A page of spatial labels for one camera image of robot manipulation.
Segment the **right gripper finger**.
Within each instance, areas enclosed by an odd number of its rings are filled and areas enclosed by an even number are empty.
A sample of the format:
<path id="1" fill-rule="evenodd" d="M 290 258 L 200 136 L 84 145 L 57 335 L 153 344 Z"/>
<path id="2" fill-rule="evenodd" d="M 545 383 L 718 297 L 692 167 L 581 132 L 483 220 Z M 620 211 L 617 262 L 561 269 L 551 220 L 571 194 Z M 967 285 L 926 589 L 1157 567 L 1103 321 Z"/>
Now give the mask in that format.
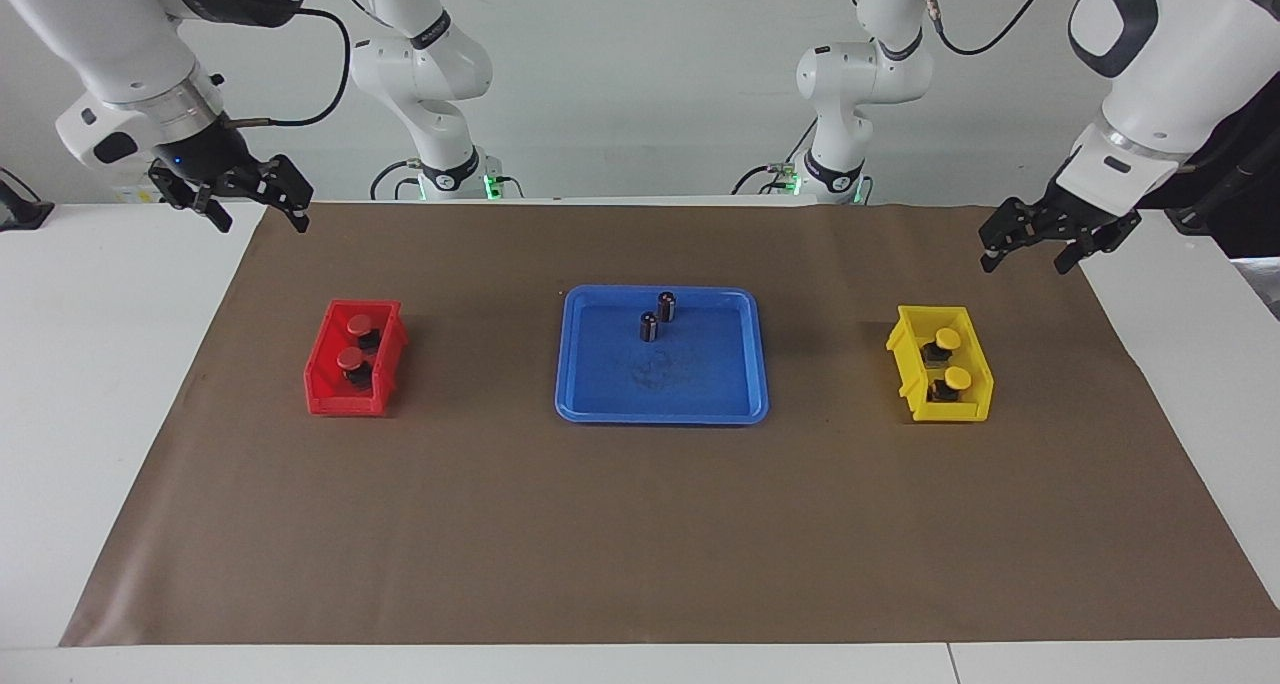
<path id="1" fill-rule="evenodd" d="M 228 233 L 233 224 L 233 218 L 214 199 L 212 187 L 209 184 L 193 186 L 191 182 L 177 175 L 165 163 L 151 161 L 148 167 L 148 179 L 160 193 L 160 200 L 179 211 L 192 211 L 210 222 L 220 233 Z"/>
<path id="2" fill-rule="evenodd" d="M 266 161 L 250 158 L 247 164 L 232 168 L 225 174 L 225 195 L 283 213 L 297 233 L 303 234 L 310 227 L 314 187 L 283 154 Z"/>

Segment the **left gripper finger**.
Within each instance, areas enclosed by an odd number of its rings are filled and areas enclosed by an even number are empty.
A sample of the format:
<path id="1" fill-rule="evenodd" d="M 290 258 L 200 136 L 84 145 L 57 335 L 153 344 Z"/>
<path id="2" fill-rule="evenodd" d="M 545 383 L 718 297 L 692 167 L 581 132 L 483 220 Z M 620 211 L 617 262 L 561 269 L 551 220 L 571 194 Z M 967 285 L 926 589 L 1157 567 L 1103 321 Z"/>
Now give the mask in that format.
<path id="1" fill-rule="evenodd" d="M 1097 229 L 1082 229 L 1055 257 L 1057 274 L 1066 275 L 1071 269 L 1094 254 L 1111 254 L 1119 248 L 1130 233 L 1140 224 L 1140 214 L 1128 214 Z"/>
<path id="2" fill-rule="evenodd" d="M 1043 204 L 1006 199 L 978 229 L 983 272 L 991 274 L 1014 251 L 1039 243 L 1055 223 L 1056 214 Z"/>

